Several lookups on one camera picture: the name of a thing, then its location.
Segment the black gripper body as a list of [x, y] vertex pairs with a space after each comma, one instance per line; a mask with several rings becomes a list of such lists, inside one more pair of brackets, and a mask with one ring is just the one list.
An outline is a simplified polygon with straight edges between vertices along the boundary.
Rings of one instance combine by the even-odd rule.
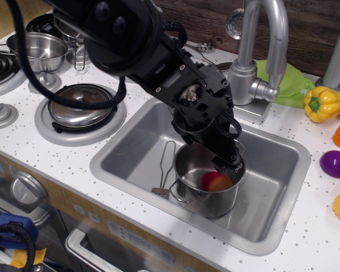
[[242, 160], [235, 139], [241, 126], [234, 118], [230, 83], [216, 67], [196, 64], [205, 78], [180, 92], [173, 110], [173, 127], [186, 143], [199, 143], [230, 165]]

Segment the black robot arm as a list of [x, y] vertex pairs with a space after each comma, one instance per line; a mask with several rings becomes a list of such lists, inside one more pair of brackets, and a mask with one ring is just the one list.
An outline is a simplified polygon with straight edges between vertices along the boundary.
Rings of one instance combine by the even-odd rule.
[[212, 65], [195, 63], [184, 49], [185, 30], [164, 22], [151, 1], [50, 1], [55, 17], [84, 38], [101, 71], [128, 77], [172, 109], [186, 143], [215, 154], [219, 168], [243, 167], [235, 139], [230, 84]]

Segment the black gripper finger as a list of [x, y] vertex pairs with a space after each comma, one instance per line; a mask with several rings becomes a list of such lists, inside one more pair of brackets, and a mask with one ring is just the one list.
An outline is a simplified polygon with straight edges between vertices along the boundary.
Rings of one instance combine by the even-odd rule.
[[240, 161], [239, 163], [237, 163], [236, 165], [234, 165], [233, 167], [233, 171], [238, 174], [242, 171], [243, 168], [243, 163]]
[[230, 169], [229, 164], [226, 161], [224, 161], [222, 158], [220, 158], [219, 156], [213, 157], [211, 159], [211, 164], [213, 165], [214, 169], [217, 172], [223, 175], [225, 175]]

